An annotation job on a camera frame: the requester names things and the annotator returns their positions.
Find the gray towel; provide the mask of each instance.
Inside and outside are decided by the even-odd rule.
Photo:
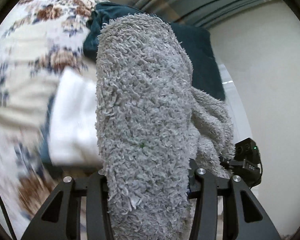
[[[189,158],[227,177],[233,154],[223,102],[191,88],[192,64],[171,27],[135,14],[99,37],[97,133],[116,239],[185,239]]]

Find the dark teal cloth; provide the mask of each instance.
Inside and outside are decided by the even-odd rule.
[[[99,45],[98,36],[103,24],[108,24],[110,19],[135,13],[143,12],[126,5],[111,2],[98,3],[92,12],[91,20],[87,22],[90,33],[83,43],[84,55],[93,61],[96,60]],[[211,48],[209,31],[204,28],[177,23],[170,23],[170,26],[192,62],[192,86],[205,91],[216,99],[225,100],[218,65]]]
[[[52,165],[51,159],[49,156],[49,145],[48,145],[50,116],[51,116],[54,98],[55,98],[55,95],[52,95],[49,99],[47,115],[46,115],[46,123],[41,128],[43,140],[39,147],[39,153],[40,153],[40,158],[41,158],[42,164],[45,167],[45,169],[49,172],[50,176],[53,179],[58,179],[58,178],[61,178],[63,171],[60,167],[56,167],[56,166]]]

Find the floral patterned fabric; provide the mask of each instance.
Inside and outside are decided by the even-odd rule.
[[[102,1],[20,0],[0,25],[0,195],[18,239],[58,183],[39,149],[59,76],[69,66],[95,80],[95,62],[83,56],[82,44],[90,31],[85,23]],[[83,219],[81,232],[85,239]]]

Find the metal screw cap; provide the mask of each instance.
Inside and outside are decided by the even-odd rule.
[[[63,182],[70,182],[72,180],[71,176],[66,176],[63,178]]]
[[[232,179],[233,179],[235,182],[240,182],[240,181],[241,181],[241,177],[238,176],[238,175],[234,175],[234,176],[232,177]]]
[[[203,169],[203,168],[197,169],[197,173],[200,174],[200,175],[206,174],[206,172],[207,171],[205,169]]]

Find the black cable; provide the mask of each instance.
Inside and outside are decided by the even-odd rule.
[[[261,178],[262,178],[262,174],[263,174],[263,167],[262,167],[262,161],[261,161],[261,154],[259,153],[259,159],[260,159],[260,166],[261,166],[261,173],[260,173],[260,176],[259,178],[256,180],[256,182],[250,187],[253,188],[254,186],[258,185],[261,183]]]
[[[13,228],[12,228],[12,225],[11,225],[11,222],[10,222],[10,219],[9,219],[9,216],[8,216],[8,213],[7,213],[7,210],[4,206],[4,203],[2,201],[2,198],[0,196],[0,207],[1,207],[1,210],[2,210],[2,213],[3,213],[3,216],[4,216],[4,219],[6,220],[6,223],[7,223],[7,226],[9,228],[9,231],[10,231],[10,234],[11,234],[11,237],[13,240],[17,240],[17,237],[13,231]]]

